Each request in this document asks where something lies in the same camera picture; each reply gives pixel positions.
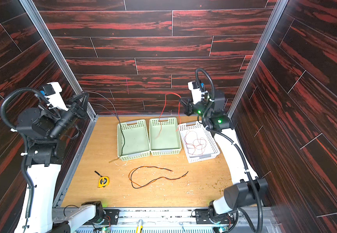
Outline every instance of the tape measure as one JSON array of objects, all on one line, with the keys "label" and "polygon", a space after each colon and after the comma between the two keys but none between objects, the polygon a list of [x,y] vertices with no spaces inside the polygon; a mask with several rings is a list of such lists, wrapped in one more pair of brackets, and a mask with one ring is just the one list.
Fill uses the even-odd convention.
[{"label": "tape measure", "polygon": [[97,171],[95,171],[95,173],[101,177],[101,178],[99,179],[99,182],[98,182],[98,188],[104,188],[104,187],[106,187],[106,186],[109,185],[109,183],[110,183],[109,177],[107,177],[107,176],[102,176],[102,175],[100,175],[100,173],[98,173]]}]

